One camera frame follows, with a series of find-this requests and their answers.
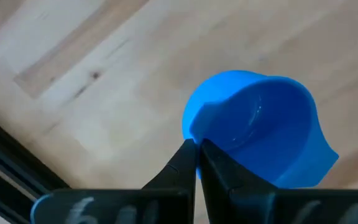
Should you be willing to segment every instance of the blue measuring cup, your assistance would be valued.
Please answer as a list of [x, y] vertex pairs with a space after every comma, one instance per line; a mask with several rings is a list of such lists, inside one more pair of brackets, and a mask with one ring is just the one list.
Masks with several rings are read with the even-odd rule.
[[183, 137], [209, 139], [281, 188], [318, 184], [338, 159], [309, 91], [286, 77], [228, 71], [204, 81], [187, 102]]

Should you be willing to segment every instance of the wooden floor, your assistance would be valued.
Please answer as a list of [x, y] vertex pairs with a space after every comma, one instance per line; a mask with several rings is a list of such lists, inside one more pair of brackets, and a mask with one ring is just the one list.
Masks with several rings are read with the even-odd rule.
[[341, 157], [321, 187], [358, 187], [358, 0], [0, 0], [0, 125], [72, 187], [143, 186], [233, 69], [302, 82]]

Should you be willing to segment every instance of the wood grain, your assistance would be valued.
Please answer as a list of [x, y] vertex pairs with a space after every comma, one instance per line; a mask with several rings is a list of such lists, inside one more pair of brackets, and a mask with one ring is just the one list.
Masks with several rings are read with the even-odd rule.
[[0, 125], [70, 185], [143, 186], [193, 90], [241, 69], [312, 92], [340, 155], [318, 187], [358, 188], [358, 1], [16, 2], [0, 7]]

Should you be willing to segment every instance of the blue plastic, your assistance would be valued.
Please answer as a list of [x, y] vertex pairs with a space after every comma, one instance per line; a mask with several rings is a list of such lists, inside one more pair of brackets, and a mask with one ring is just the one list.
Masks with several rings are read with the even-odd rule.
[[286, 77], [228, 71], [187, 102], [183, 137], [208, 138], [238, 163], [281, 188], [317, 185], [338, 159], [309, 91]]

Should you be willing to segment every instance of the blue plastic cup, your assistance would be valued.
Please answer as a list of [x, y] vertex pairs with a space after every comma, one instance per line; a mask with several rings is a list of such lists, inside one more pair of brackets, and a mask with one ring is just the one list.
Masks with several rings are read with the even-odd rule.
[[286, 77], [228, 71], [203, 82], [187, 102], [183, 136], [209, 139], [281, 188], [317, 185], [338, 159], [309, 91]]

